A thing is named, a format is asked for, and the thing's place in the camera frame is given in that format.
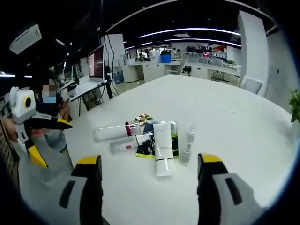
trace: green and black package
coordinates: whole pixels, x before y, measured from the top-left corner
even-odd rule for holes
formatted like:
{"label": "green and black package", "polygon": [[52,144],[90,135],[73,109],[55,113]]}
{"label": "green and black package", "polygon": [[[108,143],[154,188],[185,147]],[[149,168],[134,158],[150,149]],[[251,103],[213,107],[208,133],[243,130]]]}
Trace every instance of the green and black package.
{"label": "green and black package", "polygon": [[[153,124],[160,122],[146,122],[144,127],[144,132],[154,133]],[[171,136],[172,136],[172,148],[173,157],[178,158],[178,126],[177,122],[171,121]],[[142,146],[139,146],[136,151],[136,156],[144,158],[155,158],[155,137],[152,137],[152,141],[146,141]]]}

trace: potted plant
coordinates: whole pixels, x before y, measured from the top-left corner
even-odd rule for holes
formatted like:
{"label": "potted plant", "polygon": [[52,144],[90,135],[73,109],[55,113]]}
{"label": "potted plant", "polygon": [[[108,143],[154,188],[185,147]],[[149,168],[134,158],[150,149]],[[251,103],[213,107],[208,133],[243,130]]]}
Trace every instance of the potted plant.
{"label": "potted plant", "polygon": [[300,122],[300,92],[298,90],[292,91],[292,98],[289,102],[291,106],[292,119],[291,122],[298,120]]}

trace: robotic arm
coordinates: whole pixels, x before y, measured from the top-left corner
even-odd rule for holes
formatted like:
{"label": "robotic arm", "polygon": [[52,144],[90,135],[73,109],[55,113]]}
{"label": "robotic arm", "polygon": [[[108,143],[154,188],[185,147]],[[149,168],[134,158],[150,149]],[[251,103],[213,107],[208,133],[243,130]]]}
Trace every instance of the robotic arm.
{"label": "robotic arm", "polygon": [[72,128],[72,126],[62,118],[36,112],[34,93],[31,90],[19,90],[18,87],[12,87],[9,93],[9,101],[13,121],[16,123],[19,145],[25,153],[29,154],[32,163],[47,168],[47,163],[33,141],[28,137],[28,131],[37,128],[64,130]]}

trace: air conditioner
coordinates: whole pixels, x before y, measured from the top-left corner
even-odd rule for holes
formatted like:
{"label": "air conditioner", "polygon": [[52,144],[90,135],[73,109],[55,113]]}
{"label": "air conditioner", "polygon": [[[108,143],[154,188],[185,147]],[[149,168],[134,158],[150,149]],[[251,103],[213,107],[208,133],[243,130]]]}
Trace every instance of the air conditioner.
{"label": "air conditioner", "polygon": [[39,30],[38,24],[36,24],[18,36],[10,44],[9,49],[16,54],[20,54],[40,39],[42,39],[41,31]]}

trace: face mask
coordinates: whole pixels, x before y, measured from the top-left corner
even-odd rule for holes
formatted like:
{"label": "face mask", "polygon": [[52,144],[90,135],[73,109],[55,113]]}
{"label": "face mask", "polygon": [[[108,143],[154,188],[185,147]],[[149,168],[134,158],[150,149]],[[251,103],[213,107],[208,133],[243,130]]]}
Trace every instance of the face mask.
{"label": "face mask", "polygon": [[44,103],[55,103],[56,96],[43,96],[43,102]]}

